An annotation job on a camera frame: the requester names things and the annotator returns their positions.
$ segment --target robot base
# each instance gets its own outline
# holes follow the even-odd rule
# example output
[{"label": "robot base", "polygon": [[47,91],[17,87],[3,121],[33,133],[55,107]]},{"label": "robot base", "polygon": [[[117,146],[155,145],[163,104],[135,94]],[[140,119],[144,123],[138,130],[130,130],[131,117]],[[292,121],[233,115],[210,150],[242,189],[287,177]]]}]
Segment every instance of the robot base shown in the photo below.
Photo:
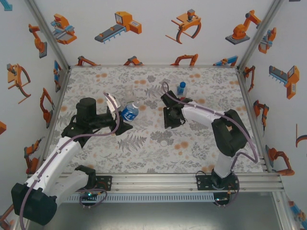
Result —
[{"label": "robot base", "polygon": [[229,186],[231,189],[238,189],[236,177],[232,174],[229,174],[226,178],[222,179],[223,182],[221,183],[221,188],[213,185],[213,177],[214,175],[197,175],[196,182],[197,182],[197,189],[199,191],[212,191],[212,190],[221,190],[221,191],[228,191]]},{"label": "robot base", "polygon": [[47,56],[47,42],[44,42],[45,50],[43,53],[39,52],[39,58],[43,58]]},{"label": "robot base", "polygon": [[237,40],[237,39],[233,39],[233,38],[232,38],[232,35],[229,35],[229,36],[227,36],[225,39],[226,39],[228,42],[230,42],[230,43],[236,45],[236,44],[239,44],[239,43],[241,43],[241,42],[245,42],[245,41],[249,40],[250,37],[246,35],[244,38],[238,39],[238,40]]}]

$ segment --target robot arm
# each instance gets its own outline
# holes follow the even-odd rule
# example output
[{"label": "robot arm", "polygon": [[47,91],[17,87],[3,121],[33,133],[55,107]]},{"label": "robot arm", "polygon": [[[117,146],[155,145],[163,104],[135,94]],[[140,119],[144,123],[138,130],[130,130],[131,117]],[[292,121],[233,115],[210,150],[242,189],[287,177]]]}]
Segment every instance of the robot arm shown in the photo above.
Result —
[{"label": "robot arm", "polygon": [[[176,98],[172,91],[169,91],[168,94]],[[184,103],[187,103],[186,105],[173,101],[165,94],[161,98],[166,105],[164,108],[165,128],[176,128],[184,124],[186,120],[192,120],[213,130],[220,154],[212,171],[211,181],[216,189],[223,189],[230,180],[233,180],[231,174],[233,161],[238,156],[237,153],[245,147],[247,139],[237,126],[218,114],[233,119],[248,133],[237,112],[230,109],[227,112],[210,113],[197,108],[198,104],[189,98],[183,100]]]},{"label": "robot arm", "polygon": [[[81,151],[91,136],[94,136],[94,130],[110,127],[112,132],[120,135],[132,128],[119,116],[117,108],[120,104],[115,98],[107,95],[107,99],[109,100],[107,112],[100,115],[96,114],[95,99],[81,99],[76,105],[77,115],[64,129],[62,138],[43,165],[24,184],[16,183],[12,188],[14,211],[21,219],[22,212],[23,217],[46,225],[55,215],[57,207],[68,196],[81,188],[92,189],[96,186],[95,170],[82,165],[78,166],[65,181],[56,184],[56,180],[73,156]],[[116,111],[116,116],[111,114],[112,111]]]}]

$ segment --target small blue bottle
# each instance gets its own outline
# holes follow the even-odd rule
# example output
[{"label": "small blue bottle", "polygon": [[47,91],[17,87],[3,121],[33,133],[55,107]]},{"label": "small blue bottle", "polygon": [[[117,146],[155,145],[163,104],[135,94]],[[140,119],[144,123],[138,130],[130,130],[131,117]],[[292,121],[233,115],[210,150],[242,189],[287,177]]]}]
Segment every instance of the small blue bottle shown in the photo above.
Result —
[{"label": "small blue bottle", "polygon": [[181,82],[178,85],[178,87],[177,87],[177,95],[178,96],[186,97],[186,95],[187,95],[187,88],[186,88],[186,83],[184,81]]},{"label": "small blue bottle", "polygon": [[136,116],[139,114],[139,102],[132,102],[126,105],[121,116],[125,121],[133,121]]}]

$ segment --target floral tablecloth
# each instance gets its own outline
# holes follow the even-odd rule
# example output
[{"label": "floral tablecloth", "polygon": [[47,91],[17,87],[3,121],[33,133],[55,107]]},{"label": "floral tablecloth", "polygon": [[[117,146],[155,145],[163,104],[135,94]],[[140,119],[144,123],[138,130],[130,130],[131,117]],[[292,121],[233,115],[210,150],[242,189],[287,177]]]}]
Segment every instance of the floral tablecloth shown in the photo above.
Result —
[{"label": "floral tablecloth", "polygon": [[[97,114],[106,112],[103,92],[111,93],[125,105],[125,86],[132,84],[141,101],[140,113],[131,122],[133,129],[120,136],[93,137],[73,157],[64,172],[82,164],[98,173],[195,173],[210,172],[219,150],[214,135],[204,125],[188,121],[175,129],[164,128],[161,83],[176,86],[187,83],[187,97],[217,111],[235,109],[249,134],[253,136],[235,69],[219,68],[154,68],[154,67],[88,67],[73,68],[61,105],[49,154],[83,97],[96,99]],[[99,133],[109,132],[103,128]],[[252,155],[247,144],[244,151]],[[260,164],[239,157],[235,172],[262,172]]]}]

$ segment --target orange robot illustration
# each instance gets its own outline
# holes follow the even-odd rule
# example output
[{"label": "orange robot illustration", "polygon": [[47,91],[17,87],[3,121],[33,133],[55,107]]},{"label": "orange robot illustration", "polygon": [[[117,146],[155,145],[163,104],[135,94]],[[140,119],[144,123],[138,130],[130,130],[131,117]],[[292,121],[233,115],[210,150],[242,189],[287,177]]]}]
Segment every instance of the orange robot illustration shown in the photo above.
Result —
[{"label": "orange robot illustration", "polygon": [[38,164],[38,158],[33,158],[32,160],[29,158],[33,153],[35,153],[39,149],[39,143],[42,141],[41,139],[37,140],[35,144],[32,144],[30,147],[24,148],[24,158],[25,162],[27,163],[27,170],[25,171],[26,174],[34,174]]},{"label": "orange robot illustration", "polygon": [[78,57],[78,64],[76,66],[83,66],[84,62],[91,65],[91,66],[100,66],[100,65],[97,65],[96,63],[90,61],[89,59],[86,59],[83,56]]},{"label": "orange robot illustration", "polygon": [[248,92],[250,92],[254,88],[255,68],[256,68],[255,66],[252,66],[251,68],[245,67],[245,69],[243,71],[243,76],[244,76],[245,80],[246,80],[246,78],[249,77],[249,73],[251,72],[251,83],[250,83],[250,87],[248,89]]},{"label": "orange robot illustration", "polygon": [[260,115],[260,109],[262,109],[261,123],[263,127],[263,136],[264,136],[265,127],[267,126],[267,114],[270,108],[266,104],[260,104],[259,100],[256,100],[254,102],[253,107],[256,118],[258,118],[258,116]]},{"label": "orange robot illustration", "polygon": [[32,26],[31,24],[29,24],[29,31],[33,34],[33,36],[35,37],[34,39],[34,44],[35,47],[38,49],[39,53],[39,58],[43,58],[47,56],[47,42],[42,42],[39,38],[39,36],[37,35],[37,31],[40,31],[38,26]]},{"label": "orange robot illustration", "polygon": [[268,153],[270,165],[272,168],[274,167],[274,160],[276,160],[278,157],[282,157],[284,159],[284,162],[287,166],[287,169],[279,170],[277,173],[279,173],[282,176],[292,176],[295,174],[295,172],[292,170],[292,167],[290,165],[289,158],[285,154],[285,152],[277,151],[275,148],[269,148],[269,146],[265,146],[265,149]]},{"label": "orange robot illustration", "polygon": [[[51,103],[52,110],[50,111],[44,108],[45,97],[47,97],[48,101]],[[46,121],[46,128],[49,128],[50,121],[51,121],[52,114],[53,114],[54,104],[53,104],[53,101],[51,100],[49,93],[47,92],[45,88],[43,88],[43,94],[40,98],[40,108],[43,111],[43,117],[44,117],[44,120]]]},{"label": "orange robot illustration", "polygon": [[125,11],[118,11],[115,13],[116,23],[111,28],[107,29],[106,31],[100,33],[95,37],[95,40],[98,42],[103,42],[104,44],[106,41],[110,41],[112,37],[116,35],[120,35],[121,32],[128,32],[132,31],[136,34],[142,33],[142,25],[132,19],[132,15]]},{"label": "orange robot illustration", "polygon": [[128,58],[128,60],[125,62],[124,66],[128,66],[130,64],[133,64],[134,66],[143,66],[143,63],[137,59],[136,56],[133,56],[131,58]]},{"label": "orange robot illustration", "polygon": [[[25,98],[23,98],[18,104],[20,104],[21,102],[23,102],[25,99],[27,99],[28,97],[30,97],[30,94],[27,94],[23,87],[26,86],[27,84],[29,84],[31,82],[30,77],[27,73],[27,71],[25,71],[25,69],[16,64],[16,65],[11,65],[11,64],[7,64],[7,70],[8,70],[8,83],[11,83],[12,81],[14,82],[13,85],[11,85],[8,89],[13,88],[14,86],[16,86],[20,92],[23,94],[23,96],[25,96]],[[27,78],[28,82],[25,84],[22,84],[21,82],[21,73],[25,74],[25,77]]]},{"label": "orange robot illustration", "polygon": [[243,24],[237,25],[234,28],[234,33],[225,38],[228,42],[236,45],[249,40],[250,37],[246,35],[246,31],[248,30],[250,22],[256,24],[257,25],[256,28],[259,27],[261,20],[255,16],[254,10],[245,14],[245,17],[246,17],[245,22]]},{"label": "orange robot illustration", "polygon": [[272,30],[267,31],[267,34],[262,38],[260,44],[258,45],[258,50],[261,53],[266,54],[267,51],[272,47],[275,37],[276,27],[274,27]]},{"label": "orange robot illustration", "polygon": [[68,20],[62,15],[56,13],[51,25],[55,29],[52,34],[57,42],[67,45],[77,39],[77,36],[75,36],[74,27],[69,25]]},{"label": "orange robot illustration", "polygon": [[[166,37],[174,40],[175,42],[178,42],[179,44],[182,44],[182,42],[180,41],[181,34],[185,34],[185,35],[189,36],[190,38],[194,39],[198,35],[198,33],[200,32],[200,30],[201,30],[201,18],[195,14],[194,10],[192,10],[192,9],[189,10],[188,12],[178,16],[177,19],[179,21],[181,21],[181,23],[178,23],[178,22],[172,20],[173,23],[178,25],[178,32],[177,32],[177,35],[176,35],[176,39],[172,38],[169,35],[166,35]],[[192,26],[197,26],[197,28],[196,28],[196,31],[194,32],[194,34],[189,35],[185,31]]]},{"label": "orange robot illustration", "polygon": [[283,83],[283,86],[287,89],[287,98],[290,100],[294,95],[296,95],[296,83],[299,81],[299,70],[297,66],[292,66],[292,68],[285,73],[274,66],[269,67],[269,74],[277,81]]},{"label": "orange robot illustration", "polygon": [[195,62],[197,61],[197,58],[198,58],[198,54],[182,55],[182,56],[177,57],[176,61],[173,64],[171,64],[171,66],[179,66],[179,62],[183,59],[191,59],[190,66],[194,66]]}]

